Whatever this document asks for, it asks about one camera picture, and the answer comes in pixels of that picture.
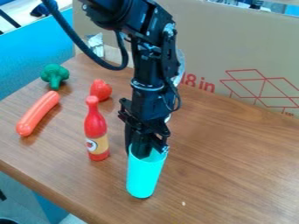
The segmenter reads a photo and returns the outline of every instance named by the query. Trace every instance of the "toy sausage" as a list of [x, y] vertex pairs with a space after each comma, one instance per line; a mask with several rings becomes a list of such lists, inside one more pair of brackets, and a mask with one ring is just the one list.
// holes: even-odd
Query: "toy sausage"
[[59, 102], [59, 99], [60, 96], [55, 91], [44, 94], [17, 123], [17, 133], [22, 137], [29, 136], [45, 114]]

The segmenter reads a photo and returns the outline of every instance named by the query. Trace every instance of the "gray floor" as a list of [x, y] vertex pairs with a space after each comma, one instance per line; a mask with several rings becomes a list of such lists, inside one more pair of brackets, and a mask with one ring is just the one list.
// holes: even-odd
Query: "gray floor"
[[[7, 200], [0, 200], [0, 218], [10, 218], [20, 224], [50, 224], [32, 190], [0, 172], [0, 189]], [[60, 224], [86, 222], [69, 214]]]

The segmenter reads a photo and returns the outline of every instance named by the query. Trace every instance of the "cyan cup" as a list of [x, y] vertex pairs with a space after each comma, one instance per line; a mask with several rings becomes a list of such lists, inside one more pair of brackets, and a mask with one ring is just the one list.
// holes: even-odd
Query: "cyan cup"
[[167, 155], [168, 152], [161, 154], [153, 149], [149, 157], [139, 159], [132, 154], [129, 146], [127, 191], [132, 196], [146, 199], [154, 193]]

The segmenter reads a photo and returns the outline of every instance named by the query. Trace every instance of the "red bottle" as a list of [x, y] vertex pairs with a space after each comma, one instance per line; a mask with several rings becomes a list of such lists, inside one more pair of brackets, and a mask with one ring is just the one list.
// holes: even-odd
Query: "red bottle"
[[93, 161], [101, 161], [109, 156], [106, 121], [98, 110], [98, 97], [90, 95], [86, 103], [89, 111], [84, 121], [84, 130], [88, 155]]

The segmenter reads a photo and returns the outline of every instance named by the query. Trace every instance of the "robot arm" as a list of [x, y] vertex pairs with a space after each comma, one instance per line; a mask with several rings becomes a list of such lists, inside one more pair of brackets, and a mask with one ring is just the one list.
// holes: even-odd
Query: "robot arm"
[[[131, 81], [133, 94], [132, 100], [120, 99], [122, 108], [119, 111], [119, 117], [126, 123], [127, 151], [132, 145], [132, 152], [139, 158], [147, 157], [153, 147], [161, 153], [166, 152], [170, 131], [165, 119], [181, 106], [177, 88], [173, 84], [180, 63], [177, 60], [177, 30], [172, 15], [151, 0], [80, 1], [87, 16], [96, 25], [115, 31], [123, 61], [127, 64], [120, 32], [130, 37], [135, 64]], [[51, 11], [51, 0], [43, 2], [50, 6], [48, 8]], [[55, 18], [58, 18], [58, 13], [52, 11]]]

